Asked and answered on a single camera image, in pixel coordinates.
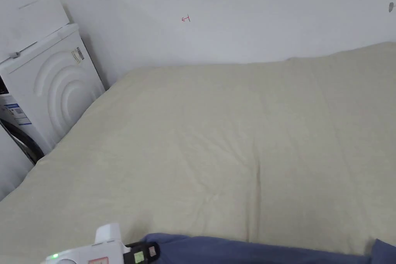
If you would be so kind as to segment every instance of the washing machine door seal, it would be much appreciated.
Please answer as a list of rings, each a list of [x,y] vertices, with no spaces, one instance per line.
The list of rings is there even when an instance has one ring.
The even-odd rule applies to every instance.
[[[6,120],[0,119],[0,121],[4,128],[9,131],[20,149],[32,160],[33,164],[36,164],[38,160],[44,157],[43,151],[28,134]]]

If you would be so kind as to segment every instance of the red pen mark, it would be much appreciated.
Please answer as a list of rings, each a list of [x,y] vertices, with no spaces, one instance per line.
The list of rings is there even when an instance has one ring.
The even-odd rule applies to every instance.
[[[186,17],[186,18],[181,18],[181,20],[182,20],[183,22],[184,22],[186,19],[188,19],[188,21],[191,22],[191,21],[189,20],[188,14],[187,14],[187,17]]]

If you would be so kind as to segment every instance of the white wall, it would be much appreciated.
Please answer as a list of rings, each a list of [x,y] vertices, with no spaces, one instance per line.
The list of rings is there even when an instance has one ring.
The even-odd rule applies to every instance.
[[[140,66],[274,61],[396,39],[387,11],[396,0],[62,1],[108,86]]]

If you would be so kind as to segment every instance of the blue fabric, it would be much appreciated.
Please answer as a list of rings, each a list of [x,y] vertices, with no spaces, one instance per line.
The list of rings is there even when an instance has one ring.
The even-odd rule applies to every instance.
[[[372,256],[345,255],[318,250],[237,242],[214,237],[148,234],[143,241],[157,242],[156,264],[388,264],[396,263],[396,247],[377,240]]]

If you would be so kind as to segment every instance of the beige blanket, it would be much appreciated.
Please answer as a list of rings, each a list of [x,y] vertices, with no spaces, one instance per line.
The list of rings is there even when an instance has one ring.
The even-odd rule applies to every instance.
[[[151,232],[354,254],[396,244],[395,64],[386,43],[134,70],[0,202],[0,254],[39,263],[113,221],[126,244]]]

